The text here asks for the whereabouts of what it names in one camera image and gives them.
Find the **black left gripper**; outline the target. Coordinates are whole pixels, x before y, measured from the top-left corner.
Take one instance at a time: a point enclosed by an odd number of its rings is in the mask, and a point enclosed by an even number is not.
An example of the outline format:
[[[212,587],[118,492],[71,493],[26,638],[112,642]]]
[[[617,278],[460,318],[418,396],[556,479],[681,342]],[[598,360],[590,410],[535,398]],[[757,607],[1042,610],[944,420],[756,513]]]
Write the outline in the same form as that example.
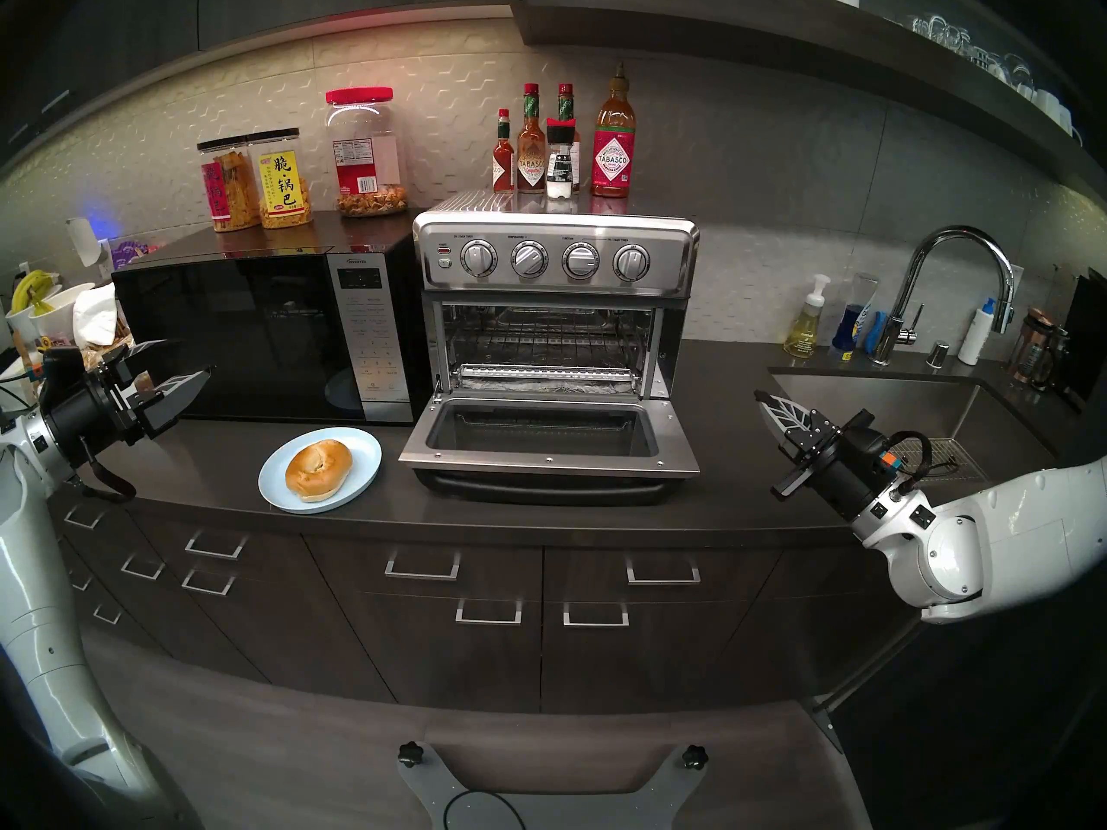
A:
[[[175,375],[152,390],[130,396],[130,408],[118,397],[122,380],[159,369],[170,341],[155,340],[112,347],[97,367],[84,367],[74,346],[49,347],[42,354],[43,387],[39,409],[65,461],[87,463],[108,446],[138,440],[138,425],[145,435],[161,435],[180,418],[211,377],[213,369]]]

